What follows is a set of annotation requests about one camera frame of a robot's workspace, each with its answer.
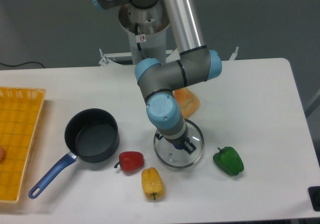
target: red bell pepper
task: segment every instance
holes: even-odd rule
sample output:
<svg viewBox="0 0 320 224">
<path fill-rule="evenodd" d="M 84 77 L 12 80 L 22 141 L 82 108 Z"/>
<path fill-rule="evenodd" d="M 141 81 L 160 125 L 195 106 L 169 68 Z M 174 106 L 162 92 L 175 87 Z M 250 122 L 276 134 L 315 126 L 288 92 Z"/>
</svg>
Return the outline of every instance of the red bell pepper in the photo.
<svg viewBox="0 0 320 224">
<path fill-rule="evenodd" d="M 117 168 L 119 164 L 121 170 L 123 170 L 124 172 L 131 172 L 143 166 L 144 156 L 142 155 L 142 153 L 134 151 L 123 152 L 120 153 L 119 162 L 117 162 L 114 168 Z"/>
</svg>

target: pepper stem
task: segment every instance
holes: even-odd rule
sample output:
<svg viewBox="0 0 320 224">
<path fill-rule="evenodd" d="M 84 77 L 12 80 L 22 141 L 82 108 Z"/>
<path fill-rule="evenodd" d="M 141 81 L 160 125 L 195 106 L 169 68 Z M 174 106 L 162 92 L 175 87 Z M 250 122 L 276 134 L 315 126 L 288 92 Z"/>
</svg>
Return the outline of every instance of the pepper stem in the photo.
<svg viewBox="0 0 320 224">
<path fill-rule="evenodd" d="M 120 161 L 115 164 L 114 168 L 117 168 L 119 164 L 120 164 Z"/>
<path fill-rule="evenodd" d="M 153 196 L 153 200 L 156 200 L 156 193 L 151 193 L 151 195 Z"/>
</svg>

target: glass pot lid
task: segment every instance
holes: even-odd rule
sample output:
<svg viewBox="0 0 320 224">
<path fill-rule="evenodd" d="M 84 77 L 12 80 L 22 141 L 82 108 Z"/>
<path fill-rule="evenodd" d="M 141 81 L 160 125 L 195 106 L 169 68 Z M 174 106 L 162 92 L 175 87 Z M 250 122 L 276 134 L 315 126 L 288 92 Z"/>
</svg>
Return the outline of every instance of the glass pot lid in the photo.
<svg viewBox="0 0 320 224">
<path fill-rule="evenodd" d="M 161 138 L 159 130 L 153 138 L 153 148 L 158 158 L 167 166 L 172 168 L 187 168 L 196 163 L 204 152 L 205 141 L 200 128 L 192 121 L 186 119 L 188 126 L 188 137 L 195 145 L 196 150 L 189 154 L 185 150 L 176 149 L 173 144 L 165 138 Z"/>
</svg>

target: yellow bell pepper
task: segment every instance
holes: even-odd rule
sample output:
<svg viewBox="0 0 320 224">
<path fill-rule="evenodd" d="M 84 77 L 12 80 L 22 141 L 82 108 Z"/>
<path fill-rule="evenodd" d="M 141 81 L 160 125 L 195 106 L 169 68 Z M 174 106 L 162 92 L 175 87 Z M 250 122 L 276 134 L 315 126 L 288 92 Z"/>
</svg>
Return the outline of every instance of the yellow bell pepper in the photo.
<svg viewBox="0 0 320 224">
<path fill-rule="evenodd" d="M 164 185 L 155 168 L 144 169 L 141 179 L 142 189 L 146 198 L 156 200 L 156 197 L 160 198 L 165 195 Z"/>
</svg>

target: blue pan handle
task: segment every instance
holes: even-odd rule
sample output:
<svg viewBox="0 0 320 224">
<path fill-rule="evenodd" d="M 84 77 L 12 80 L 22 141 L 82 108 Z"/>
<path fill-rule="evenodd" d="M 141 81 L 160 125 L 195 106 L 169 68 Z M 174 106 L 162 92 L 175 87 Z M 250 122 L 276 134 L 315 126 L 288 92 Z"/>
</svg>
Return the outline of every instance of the blue pan handle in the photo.
<svg viewBox="0 0 320 224">
<path fill-rule="evenodd" d="M 72 152 L 65 154 L 57 163 L 44 175 L 43 178 L 30 190 L 29 197 L 37 198 L 40 193 L 52 182 L 53 179 L 67 166 L 77 160 L 77 156 Z"/>
</svg>

